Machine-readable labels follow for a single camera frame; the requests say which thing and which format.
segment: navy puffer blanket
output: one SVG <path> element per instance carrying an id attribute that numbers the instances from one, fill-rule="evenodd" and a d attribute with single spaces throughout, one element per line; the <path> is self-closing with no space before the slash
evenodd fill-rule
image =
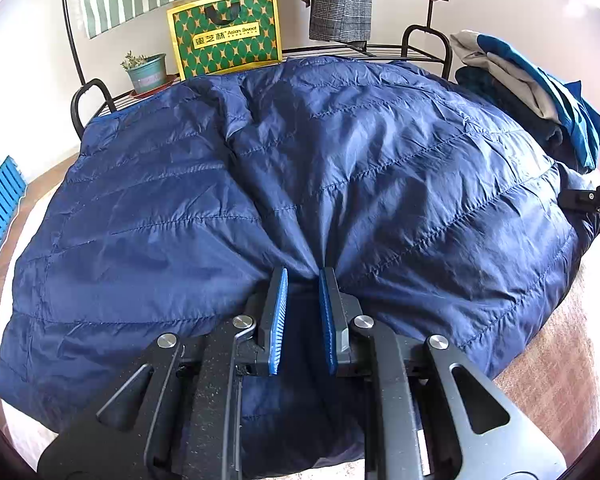
<path id="1" fill-rule="evenodd" d="M 0 396 L 64 428 L 163 332 L 209 332 L 289 272 L 280 374 L 247 378 L 244 473 L 359 458 L 360 384 L 328 376 L 321 267 L 401 334 L 496 376 L 568 291 L 600 217 L 510 117 L 402 62 L 197 77 L 91 121 L 16 264 Z"/>

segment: potted plant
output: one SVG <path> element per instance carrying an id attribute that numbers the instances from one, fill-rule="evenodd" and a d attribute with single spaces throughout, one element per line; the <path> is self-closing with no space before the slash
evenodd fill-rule
<path id="1" fill-rule="evenodd" d="M 131 51 L 126 54 L 125 60 L 120 65 L 129 74 L 136 95 L 150 92 L 167 83 L 165 55 L 134 56 Z"/>

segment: blue ribbed rubber pad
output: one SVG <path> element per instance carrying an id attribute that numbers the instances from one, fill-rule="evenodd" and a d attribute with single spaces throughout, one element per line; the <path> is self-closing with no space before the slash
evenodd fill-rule
<path id="1" fill-rule="evenodd" d="M 327 288 L 327 280 L 324 270 L 320 271 L 318 280 L 320 291 L 320 317 L 322 318 L 322 338 L 324 339 L 324 351 L 327 355 L 327 366 L 331 375 L 336 374 L 338 368 L 338 359 L 336 357 L 336 330 L 333 324 L 333 314 L 331 313 L 331 300 Z"/>
<path id="2" fill-rule="evenodd" d="M 278 365 L 280 364 L 280 356 L 282 355 L 282 335 L 285 331 L 287 289 L 288 277 L 286 274 L 286 269 L 282 269 L 280 284 L 278 285 L 276 308 L 273 314 L 273 322 L 271 324 L 271 350 L 269 352 L 269 373 L 271 375 L 278 373 Z"/>

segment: black bag handle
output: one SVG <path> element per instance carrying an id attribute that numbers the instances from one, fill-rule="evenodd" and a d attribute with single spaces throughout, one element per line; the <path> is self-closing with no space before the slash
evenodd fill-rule
<path id="1" fill-rule="evenodd" d="M 218 25 L 219 27 L 223 27 L 225 25 L 229 25 L 229 23 L 231 23 L 231 22 L 234 22 L 238 18 L 238 16 L 240 16 L 241 10 L 242 9 L 240 7 L 240 3 L 232 2 L 231 7 L 229 7 L 229 19 L 228 20 L 223 20 L 221 18 L 220 12 L 218 12 L 216 10 L 216 8 L 212 5 L 205 7 L 205 14 L 216 25 Z"/>

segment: blue-green plant pot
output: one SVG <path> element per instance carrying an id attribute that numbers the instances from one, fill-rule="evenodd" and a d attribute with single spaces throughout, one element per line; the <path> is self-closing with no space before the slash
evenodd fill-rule
<path id="1" fill-rule="evenodd" d="M 167 82 L 167 68 L 164 64 L 166 54 L 150 56 L 144 65 L 127 70 L 134 85 L 136 95 L 149 92 Z"/>

